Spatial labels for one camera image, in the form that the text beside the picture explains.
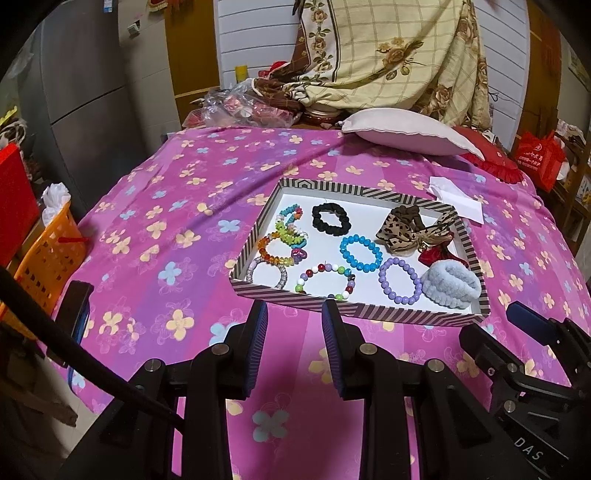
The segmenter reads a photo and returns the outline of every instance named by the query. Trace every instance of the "red box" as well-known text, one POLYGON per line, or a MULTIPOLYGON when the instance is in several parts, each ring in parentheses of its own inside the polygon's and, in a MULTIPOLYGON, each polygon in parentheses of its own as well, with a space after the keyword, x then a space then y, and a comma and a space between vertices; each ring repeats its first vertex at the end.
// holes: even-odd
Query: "red box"
POLYGON ((0 150, 0 266, 6 267, 39 218, 39 207, 15 144, 0 150))

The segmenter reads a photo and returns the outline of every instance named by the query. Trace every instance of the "red shopping bag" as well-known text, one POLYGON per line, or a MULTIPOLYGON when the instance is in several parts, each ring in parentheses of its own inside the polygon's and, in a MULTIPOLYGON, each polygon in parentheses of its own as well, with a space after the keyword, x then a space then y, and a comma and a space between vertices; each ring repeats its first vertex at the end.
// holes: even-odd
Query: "red shopping bag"
POLYGON ((515 161, 520 169, 545 192, 552 190, 560 166, 565 159, 566 155, 554 141, 554 131, 543 139, 525 132, 515 154, 515 161))

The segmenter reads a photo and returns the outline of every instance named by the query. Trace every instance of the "light blue fuzzy scrunchie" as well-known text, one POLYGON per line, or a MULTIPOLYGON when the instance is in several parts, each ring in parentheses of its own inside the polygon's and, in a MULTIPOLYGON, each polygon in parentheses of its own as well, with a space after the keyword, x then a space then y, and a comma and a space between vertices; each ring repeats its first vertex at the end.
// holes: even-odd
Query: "light blue fuzzy scrunchie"
POLYGON ((467 308, 480 297, 480 280, 457 260, 439 260, 421 277, 423 293, 438 305, 467 308))

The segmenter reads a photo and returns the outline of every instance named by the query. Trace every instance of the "white paper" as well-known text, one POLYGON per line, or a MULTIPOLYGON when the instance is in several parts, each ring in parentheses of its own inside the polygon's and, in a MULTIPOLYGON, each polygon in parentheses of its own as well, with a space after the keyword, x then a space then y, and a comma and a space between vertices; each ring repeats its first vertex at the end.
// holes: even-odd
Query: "white paper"
POLYGON ((484 223, 481 203, 471 199, 451 180, 445 177, 430 177, 427 191, 435 195, 439 202, 453 205, 460 217, 474 220, 480 224, 484 223))
POLYGON ((41 214, 43 225, 47 226, 60 213, 62 207, 70 201, 70 192, 63 183, 52 183, 41 196, 45 209, 41 214))

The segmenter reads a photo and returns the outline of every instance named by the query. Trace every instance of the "fabric bow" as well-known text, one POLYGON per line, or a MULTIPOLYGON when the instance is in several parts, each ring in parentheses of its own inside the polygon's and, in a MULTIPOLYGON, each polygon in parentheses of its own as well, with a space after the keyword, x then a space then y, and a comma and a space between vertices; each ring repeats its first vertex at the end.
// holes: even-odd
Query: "fabric bow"
POLYGON ((386 245, 390 254, 406 256, 416 249, 422 252, 440 243, 451 241, 453 234, 450 228, 453 221, 453 212, 448 212, 434 225, 425 227, 420 220, 417 206, 398 207, 388 214, 376 237, 386 245))

